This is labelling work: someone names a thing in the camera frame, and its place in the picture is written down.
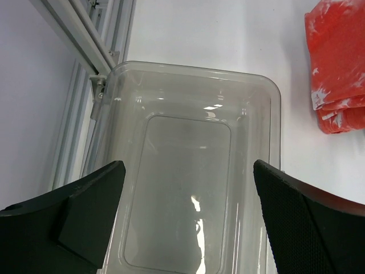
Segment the red white patterned trousers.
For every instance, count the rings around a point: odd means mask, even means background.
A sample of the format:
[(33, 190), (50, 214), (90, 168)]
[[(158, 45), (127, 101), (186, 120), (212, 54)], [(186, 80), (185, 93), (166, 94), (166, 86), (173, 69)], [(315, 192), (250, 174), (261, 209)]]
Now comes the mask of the red white patterned trousers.
[(311, 100), (319, 128), (364, 128), (364, 1), (319, 1), (305, 14)]

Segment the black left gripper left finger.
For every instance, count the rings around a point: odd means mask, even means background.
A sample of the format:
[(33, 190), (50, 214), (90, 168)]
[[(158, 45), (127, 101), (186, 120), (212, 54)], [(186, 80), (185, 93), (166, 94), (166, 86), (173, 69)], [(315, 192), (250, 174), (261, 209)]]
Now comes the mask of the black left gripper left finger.
[(1, 273), (102, 269), (125, 178), (122, 161), (1, 211)]

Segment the clear plastic storage bin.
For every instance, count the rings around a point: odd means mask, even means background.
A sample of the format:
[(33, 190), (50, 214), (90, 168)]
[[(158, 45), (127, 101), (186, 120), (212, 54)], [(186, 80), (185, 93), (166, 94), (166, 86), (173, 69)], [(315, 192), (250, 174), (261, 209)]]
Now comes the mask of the clear plastic storage bin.
[(84, 174), (125, 166), (101, 273), (276, 273), (253, 164), (280, 165), (281, 95), (267, 77), (116, 66)]

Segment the aluminium frame post left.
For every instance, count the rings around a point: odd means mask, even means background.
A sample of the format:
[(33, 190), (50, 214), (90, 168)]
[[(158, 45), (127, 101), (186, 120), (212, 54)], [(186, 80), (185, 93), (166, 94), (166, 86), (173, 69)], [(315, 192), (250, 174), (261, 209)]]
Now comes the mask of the aluminium frame post left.
[(32, 1), (74, 54), (49, 190), (82, 177), (108, 74), (126, 60), (135, 1)]

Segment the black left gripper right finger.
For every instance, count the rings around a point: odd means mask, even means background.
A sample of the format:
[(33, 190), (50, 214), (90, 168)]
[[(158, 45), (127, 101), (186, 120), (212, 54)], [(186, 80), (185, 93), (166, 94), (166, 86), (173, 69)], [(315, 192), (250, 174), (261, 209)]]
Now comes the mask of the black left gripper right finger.
[(253, 165), (278, 273), (364, 273), (364, 205)]

